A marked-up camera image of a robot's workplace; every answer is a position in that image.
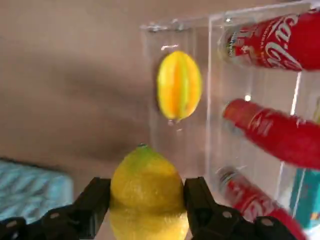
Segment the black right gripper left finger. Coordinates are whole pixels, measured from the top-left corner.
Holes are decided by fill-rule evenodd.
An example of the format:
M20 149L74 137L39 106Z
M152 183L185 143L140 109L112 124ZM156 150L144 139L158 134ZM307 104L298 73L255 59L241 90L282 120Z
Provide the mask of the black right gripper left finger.
M111 179L94 177L74 203L52 208L40 219L0 221L2 240L93 240L110 207Z

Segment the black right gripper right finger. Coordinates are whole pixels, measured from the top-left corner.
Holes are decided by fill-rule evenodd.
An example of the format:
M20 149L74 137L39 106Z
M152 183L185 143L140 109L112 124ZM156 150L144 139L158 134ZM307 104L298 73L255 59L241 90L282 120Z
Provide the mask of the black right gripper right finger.
M304 239L304 231L281 208L250 220L238 209L218 204L202 176L185 180L183 196L194 240Z

